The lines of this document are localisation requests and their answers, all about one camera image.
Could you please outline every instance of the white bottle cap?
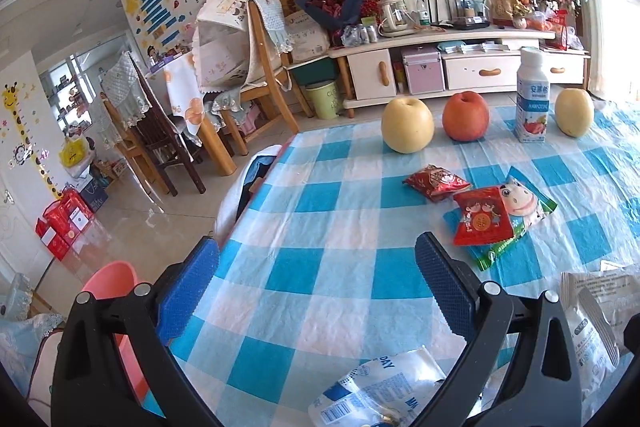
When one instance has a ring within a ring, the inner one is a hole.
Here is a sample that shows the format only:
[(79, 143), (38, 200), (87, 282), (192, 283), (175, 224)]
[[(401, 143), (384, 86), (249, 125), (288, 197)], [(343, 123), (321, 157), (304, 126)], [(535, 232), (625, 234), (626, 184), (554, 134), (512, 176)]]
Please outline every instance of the white bottle cap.
[(545, 54), (537, 48), (524, 47), (520, 49), (520, 62), (529, 68), (541, 68), (545, 62)]

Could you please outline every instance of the blue gripper pad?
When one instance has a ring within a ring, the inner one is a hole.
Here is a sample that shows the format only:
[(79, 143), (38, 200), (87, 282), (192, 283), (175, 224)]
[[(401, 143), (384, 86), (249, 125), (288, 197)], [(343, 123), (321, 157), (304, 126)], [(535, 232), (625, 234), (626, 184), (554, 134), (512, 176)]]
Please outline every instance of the blue gripper pad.
[(416, 239), (415, 262), (451, 331), (470, 343), (476, 336), (478, 277), (466, 264), (450, 258), (431, 232)]
[(203, 237), (180, 266), (175, 280), (158, 304), (156, 333), (163, 345), (179, 337), (187, 327), (213, 274), (218, 269), (220, 250), (212, 237)]

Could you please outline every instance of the checkered tablecloth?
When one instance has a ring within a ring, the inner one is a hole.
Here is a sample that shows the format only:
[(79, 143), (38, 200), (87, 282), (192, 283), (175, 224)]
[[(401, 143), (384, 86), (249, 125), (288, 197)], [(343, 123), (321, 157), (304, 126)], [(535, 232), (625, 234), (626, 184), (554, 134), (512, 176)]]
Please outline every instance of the checkered tablecloth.
[[(502, 183), (515, 166), (558, 202), (491, 269), (474, 267), (513, 295), (537, 297), (558, 288), (561, 271), (599, 269), (602, 259), (640, 261), (640, 110), (606, 107), (579, 140), (552, 123), (544, 144), (515, 139), (514, 113), (492, 110), (478, 142), (453, 142), (438, 127), (412, 155), (383, 143), (379, 121), (293, 139), (172, 344), (225, 426), (309, 426), (309, 404), (335, 380), (364, 360), (421, 345), (451, 369), (465, 343), (415, 266), (415, 239), (431, 230), (452, 256), (473, 261), (452, 246), (443, 219), (455, 203), (431, 203), (402, 185), (426, 164), (479, 187)], [(440, 125), (440, 115), (434, 120)]]

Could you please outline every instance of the metal bolt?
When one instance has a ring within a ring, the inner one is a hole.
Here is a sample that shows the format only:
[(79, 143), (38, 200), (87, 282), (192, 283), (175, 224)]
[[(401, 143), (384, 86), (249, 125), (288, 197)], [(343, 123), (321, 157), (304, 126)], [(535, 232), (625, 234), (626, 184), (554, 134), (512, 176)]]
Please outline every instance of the metal bolt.
[(91, 298), (91, 293), (89, 293), (89, 292), (80, 292), (76, 296), (76, 302), (78, 304), (87, 304), (87, 302), (89, 302), (90, 298)]
[(138, 286), (133, 288), (133, 293), (135, 293), (138, 297), (144, 297), (145, 295), (149, 295), (150, 291), (151, 291), (151, 285), (146, 282), (140, 283)]
[(498, 295), (500, 293), (500, 285), (493, 281), (486, 282), (484, 283), (484, 291), (489, 295)]
[(560, 298), (558, 297), (558, 294), (553, 290), (545, 291), (545, 299), (553, 303), (556, 303), (560, 300)]

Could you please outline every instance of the yellow plastic bag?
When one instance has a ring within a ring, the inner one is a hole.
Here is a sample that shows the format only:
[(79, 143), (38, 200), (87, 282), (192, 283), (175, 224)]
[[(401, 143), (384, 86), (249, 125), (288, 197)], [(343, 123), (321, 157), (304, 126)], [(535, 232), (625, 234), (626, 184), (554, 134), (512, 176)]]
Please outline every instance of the yellow plastic bag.
[(65, 146), (58, 153), (60, 163), (67, 168), (80, 163), (86, 156), (86, 145), (86, 140), (81, 136), (65, 138)]

